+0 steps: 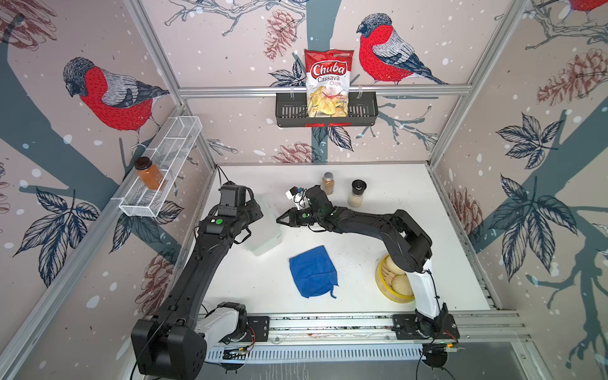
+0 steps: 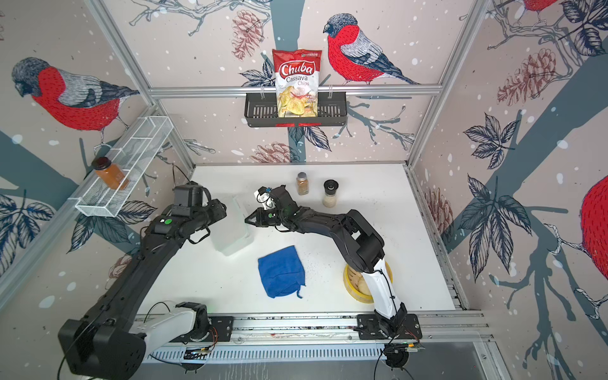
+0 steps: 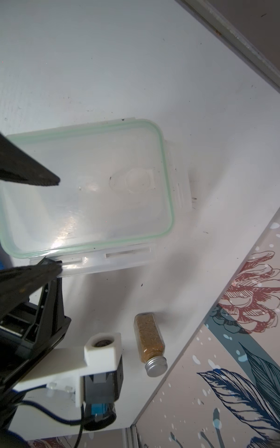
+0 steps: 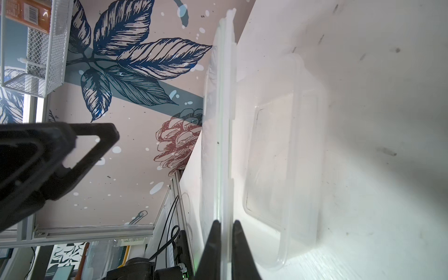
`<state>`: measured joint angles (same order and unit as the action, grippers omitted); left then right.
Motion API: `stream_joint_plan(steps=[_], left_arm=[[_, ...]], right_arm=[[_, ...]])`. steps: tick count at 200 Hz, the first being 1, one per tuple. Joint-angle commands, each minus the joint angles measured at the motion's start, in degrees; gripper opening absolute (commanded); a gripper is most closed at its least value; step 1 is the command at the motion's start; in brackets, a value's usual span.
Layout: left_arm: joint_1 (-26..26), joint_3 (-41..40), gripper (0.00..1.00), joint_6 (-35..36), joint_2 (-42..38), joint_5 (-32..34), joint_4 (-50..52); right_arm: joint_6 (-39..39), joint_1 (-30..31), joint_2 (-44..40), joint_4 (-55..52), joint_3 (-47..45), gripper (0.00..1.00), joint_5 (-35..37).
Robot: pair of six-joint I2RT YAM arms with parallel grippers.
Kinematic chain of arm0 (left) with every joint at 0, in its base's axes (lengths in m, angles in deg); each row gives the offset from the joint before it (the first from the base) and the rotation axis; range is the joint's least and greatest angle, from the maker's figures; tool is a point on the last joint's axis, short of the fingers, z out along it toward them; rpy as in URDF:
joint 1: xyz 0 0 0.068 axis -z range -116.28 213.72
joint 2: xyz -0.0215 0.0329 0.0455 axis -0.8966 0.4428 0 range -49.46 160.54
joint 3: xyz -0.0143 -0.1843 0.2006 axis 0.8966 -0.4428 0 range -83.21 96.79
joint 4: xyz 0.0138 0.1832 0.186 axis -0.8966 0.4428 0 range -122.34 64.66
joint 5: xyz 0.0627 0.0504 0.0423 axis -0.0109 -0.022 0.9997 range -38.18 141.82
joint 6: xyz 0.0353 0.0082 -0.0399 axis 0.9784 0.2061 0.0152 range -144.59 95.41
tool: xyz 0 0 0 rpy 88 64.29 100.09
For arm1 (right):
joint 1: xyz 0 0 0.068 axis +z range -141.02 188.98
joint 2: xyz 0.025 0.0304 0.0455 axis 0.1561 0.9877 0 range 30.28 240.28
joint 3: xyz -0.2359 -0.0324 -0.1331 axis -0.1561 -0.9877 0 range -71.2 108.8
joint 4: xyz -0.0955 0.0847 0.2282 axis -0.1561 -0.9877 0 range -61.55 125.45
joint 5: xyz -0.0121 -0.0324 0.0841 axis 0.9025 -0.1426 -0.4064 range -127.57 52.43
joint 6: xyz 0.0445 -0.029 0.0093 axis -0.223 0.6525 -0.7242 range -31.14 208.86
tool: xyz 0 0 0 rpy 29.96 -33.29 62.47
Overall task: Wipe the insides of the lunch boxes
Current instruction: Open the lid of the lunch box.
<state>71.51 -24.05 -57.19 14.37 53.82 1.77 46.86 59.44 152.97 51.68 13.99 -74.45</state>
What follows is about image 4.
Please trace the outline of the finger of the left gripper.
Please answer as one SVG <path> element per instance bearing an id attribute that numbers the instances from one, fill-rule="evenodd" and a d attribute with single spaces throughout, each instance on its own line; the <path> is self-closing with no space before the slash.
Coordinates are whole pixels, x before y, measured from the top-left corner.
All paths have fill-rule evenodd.
<path id="1" fill-rule="evenodd" d="M 100 141 L 73 168 L 66 168 L 63 161 L 79 136 L 97 136 Z M 112 123 L 2 125 L 1 230 L 71 192 L 119 139 Z"/>

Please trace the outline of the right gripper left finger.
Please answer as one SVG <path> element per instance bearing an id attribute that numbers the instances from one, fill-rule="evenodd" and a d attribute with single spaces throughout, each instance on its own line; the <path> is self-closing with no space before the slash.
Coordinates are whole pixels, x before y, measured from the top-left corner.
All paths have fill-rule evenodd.
<path id="1" fill-rule="evenodd" d="M 213 221 L 203 255 L 196 270 L 195 280 L 220 280 L 221 278 L 221 223 Z"/>

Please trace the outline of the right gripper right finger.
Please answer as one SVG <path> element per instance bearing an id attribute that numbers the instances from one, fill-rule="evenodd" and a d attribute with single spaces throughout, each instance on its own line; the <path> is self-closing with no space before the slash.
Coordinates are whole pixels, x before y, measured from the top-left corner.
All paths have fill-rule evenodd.
<path id="1" fill-rule="evenodd" d="M 239 220 L 232 229 L 232 280 L 262 280 Z"/>

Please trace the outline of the clear plastic lunch box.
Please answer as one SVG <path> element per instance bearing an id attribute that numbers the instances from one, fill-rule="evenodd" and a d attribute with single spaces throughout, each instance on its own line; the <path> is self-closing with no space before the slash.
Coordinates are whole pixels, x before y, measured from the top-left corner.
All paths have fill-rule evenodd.
<path id="1" fill-rule="evenodd" d="M 233 216 L 266 270 L 281 269 L 316 243 L 326 114 L 326 90 L 297 54 L 236 86 Z"/>

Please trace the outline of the clear lunch box lid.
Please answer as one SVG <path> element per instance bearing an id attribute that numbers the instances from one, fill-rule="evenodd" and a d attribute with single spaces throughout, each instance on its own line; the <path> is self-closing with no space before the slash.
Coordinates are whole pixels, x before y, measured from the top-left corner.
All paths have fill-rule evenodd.
<path id="1" fill-rule="evenodd" d="M 221 223 L 220 280 L 231 279 L 233 179 L 231 177 L 232 121 L 235 118 L 236 9 L 219 21 L 206 72 L 201 133 L 201 197 L 199 217 L 204 247 L 213 221 Z"/>

